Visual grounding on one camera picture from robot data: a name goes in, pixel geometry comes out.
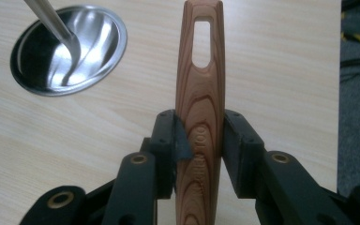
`stainless steel bowl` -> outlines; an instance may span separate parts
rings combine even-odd
[[[40,21],[20,36],[10,59],[17,83],[42,96],[68,95],[99,82],[118,64],[127,46],[124,23],[106,8],[66,7],[57,14],[79,40],[79,60],[72,60],[67,47]]]

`black object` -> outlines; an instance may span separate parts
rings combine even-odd
[[[185,137],[173,110],[160,113],[152,137],[123,159],[115,180],[87,195],[79,187],[48,191],[21,225],[157,224],[157,200],[172,195],[175,162],[192,157]],[[223,159],[238,198],[256,199],[261,224],[360,224],[360,187],[349,198],[320,187],[296,158],[267,152],[240,113],[226,111]]]

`light wood tabletop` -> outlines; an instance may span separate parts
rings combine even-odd
[[[114,179],[124,156],[173,109],[184,1],[51,0],[92,4],[127,27],[127,49],[101,82],[41,97],[13,79],[9,58],[37,17],[24,1],[0,1],[0,224],[18,224],[45,192],[86,192]],[[243,114],[267,150],[294,155],[336,190],[340,1],[223,1],[226,109]],[[158,201],[158,224],[174,224],[174,196]],[[216,224],[259,224],[254,201],[238,200],[221,167]]]

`wooden handle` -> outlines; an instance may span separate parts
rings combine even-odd
[[[192,63],[194,24],[210,22],[211,58]],[[194,159],[177,164],[177,225],[213,225],[218,201],[224,120],[224,23],[218,0],[186,1],[177,69],[176,113],[183,122]]]

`shiny silver bowl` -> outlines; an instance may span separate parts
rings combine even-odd
[[[66,7],[57,14],[79,40],[79,59],[71,59],[67,47],[40,21],[20,36],[10,59],[17,83],[42,96],[68,95],[99,82],[118,64],[127,46],[124,23],[106,8]]]

